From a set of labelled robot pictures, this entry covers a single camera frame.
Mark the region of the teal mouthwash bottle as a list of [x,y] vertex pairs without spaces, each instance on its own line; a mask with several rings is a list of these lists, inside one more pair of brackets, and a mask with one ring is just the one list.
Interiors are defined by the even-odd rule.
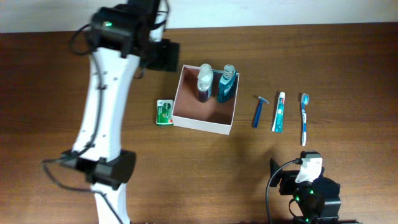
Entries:
[[233,94],[234,81],[236,79],[236,69],[233,65],[224,66],[223,74],[218,84],[217,99],[220,103],[228,101]]

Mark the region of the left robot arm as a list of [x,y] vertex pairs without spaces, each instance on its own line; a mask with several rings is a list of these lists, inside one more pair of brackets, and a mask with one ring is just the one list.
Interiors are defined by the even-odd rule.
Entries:
[[90,82],[78,137],[60,163],[84,173],[100,223],[130,222],[126,189],[136,154],[121,146],[125,106],[133,79],[177,70],[180,46],[162,37],[169,12],[167,1],[128,1],[100,8],[80,29]]

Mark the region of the clear dark liquid bottle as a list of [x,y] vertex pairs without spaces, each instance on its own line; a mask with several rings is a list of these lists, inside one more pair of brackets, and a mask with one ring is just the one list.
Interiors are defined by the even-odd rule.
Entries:
[[198,101],[205,103],[210,99],[212,92],[214,73],[212,67],[204,63],[200,66],[197,81],[197,98]]

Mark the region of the green Dettol soap box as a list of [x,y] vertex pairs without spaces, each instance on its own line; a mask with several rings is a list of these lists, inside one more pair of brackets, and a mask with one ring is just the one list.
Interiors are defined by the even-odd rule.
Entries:
[[158,126],[173,125],[173,120],[172,120],[173,105],[174,105],[173,100],[157,100],[156,125]]

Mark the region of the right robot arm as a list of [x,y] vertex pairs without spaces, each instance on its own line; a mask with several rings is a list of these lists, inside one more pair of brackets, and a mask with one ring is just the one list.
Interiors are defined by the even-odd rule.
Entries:
[[266,211],[272,223],[269,189],[278,187],[280,195],[289,195],[290,204],[296,203],[301,215],[291,212],[292,223],[338,223],[341,207],[340,184],[323,175],[320,161],[297,158],[278,165],[270,159],[270,179],[266,187]]

